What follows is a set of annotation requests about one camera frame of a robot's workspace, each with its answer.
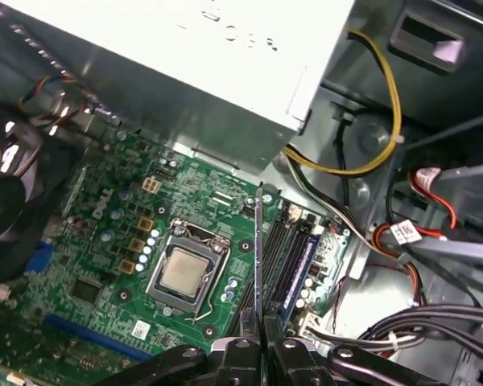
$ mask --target cable bundle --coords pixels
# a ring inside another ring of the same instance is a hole
[[[354,345],[381,353],[413,347],[425,339],[452,340],[483,359],[483,342],[467,331],[449,326],[445,319],[483,324],[483,308],[454,304],[414,307],[380,320],[358,339],[331,335],[317,326],[308,330],[332,344]]]
[[[376,158],[374,158],[364,166],[360,166],[356,169],[351,170],[334,169],[331,167],[319,165],[318,163],[313,162],[311,159],[304,157],[292,146],[285,147],[284,153],[287,157],[292,158],[300,165],[311,167],[314,170],[323,171],[332,175],[359,177],[380,167],[394,153],[397,143],[400,143],[403,139],[403,137],[401,136],[402,113],[394,74],[392,72],[392,69],[390,68],[390,65],[388,64],[388,61],[386,60],[386,57],[383,55],[378,45],[369,36],[365,35],[360,31],[350,30],[348,38],[349,40],[356,40],[359,43],[363,44],[365,48],[367,48],[372,53],[376,62],[379,65],[379,68],[385,75],[386,85],[388,86],[388,91],[392,102],[392,111],[394,114],[394,124],[392,126],[390,141],[386,145],[385,149]]]

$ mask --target ram slot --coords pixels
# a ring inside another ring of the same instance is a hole
[[[306,248],[312,227],[301,221],[296,229],[295,236],[290,244],[288,253],[283,262],[283,271],[279,274],[275,291],[271,297],[274,302],[284,302],[287,296],[287,288],[293,280],[300,265],[300,258]]]
[[[285,201],[279,218],[272,224],[268,239],[265,241],[263,247],[263,299],[268,298],[268,295],[266,295],[266,289],[269,287],[269,280],[272,277],[272,273],[275,271],[276,265],[279,263],[279,257],[283,250],[283,246],[286,244],[286,240],[290,234],[290,227],[287,224],[289,207],[290,204]],[[250,279],[249,284],[243,291],[241,301],[238,303],[236,313],[234,314],[235,316],[229,326],[228,336],[239,336],[240,313],[245,308],[251,307],[254,307],[254,278]]]
[[[286,324],[290,318],[291,312],[295,308],[295,303],[299,297],[300,290],[303,288],[303,283],[306,279],[309,267],[312,265],[313,259],[315,258],[319,242],[319,236],[310,236],[308,245],[306,245],[306,248],[303,251],[299,266],[297,267],[291,285],[287,289],[287,296],[284,299],[283,308],[281,309],[281,322],[283,325]]]

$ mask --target cpu socket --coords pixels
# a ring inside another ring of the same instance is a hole
[[[229,240],[174,219],[171,235],[145,292],[159,307],[170,306],[174,313],[197,316],[217,286],[229,254]]]

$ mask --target black ram slot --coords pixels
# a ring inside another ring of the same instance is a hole
[[[272,296],[274,302],[284,302],[287,296],[287,287],[290,285],[295,271],[298,269],[300,258],[303,255],[303,250],[308,243],[308,238],[311,232],[311,226],[306,223],[301,223],[298,226],[297,233],[291,242],[288,254],[284,260],[283,271],[279,274],[279,279],[275,286],[275,291]]]
[[[279,218],[274,222],[268,239],[263,246],[263,265],[262,265],[262,279],[263,285],[268,282],[272,273],[275,270],[276,264],[279,262],[279,254],[281,253],[283,246],[286,244],[287,234],[290,231],[287,225],[288,220],[288,208],[290,204],[283,203],[283,209],[279,215]],[[249,284],[243,291],[241,301],[238,303],[236,316],[233,317],[233,321],[229,326],[229,333],[227,336],[239,336],[240,334],[240,313],[245,308],[254,307],[254,278],[250,279]]]

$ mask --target yellow wire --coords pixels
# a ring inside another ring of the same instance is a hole
[[[367,173],[369,171],[377,169],[392,155],[392,153],[394,153],[395,146],[397,145],[397,140],[401,135],[401,125],[402,125],[401,102],[399,100],[399,94],[397,91],[397,86],[395,84],[394,73],[392,72],[392,69],[388,64],[388,60],[386,60],[386,57],[383,55],[378,45],[369,36],[365,35],[363,32],[360,32],[360,31],[349,30],[349,32],[361,37],[372,47],[372,50],[376,54],[378,61],[382,66],[382,69],[386,78],[386,85],[388,86],[388,92],[390,94],[390,99],[392,101],[392,111],[394,113],[394,124],[392,127],[390,141],[386,145],[385,149],[383,149],[383,151],[372,161],[370,161],[364,166],[357,167],[356,169],[341,170],[341,169],[334,169],[331,167],[322,166],[296,153],[293,149],[289,147],[285,147],[284,149],[285,155],[296,160],[300,165],[307,166],[314,170],[323,171],[325,173],[329,173],[333,175],[359,175],[359,174]]]

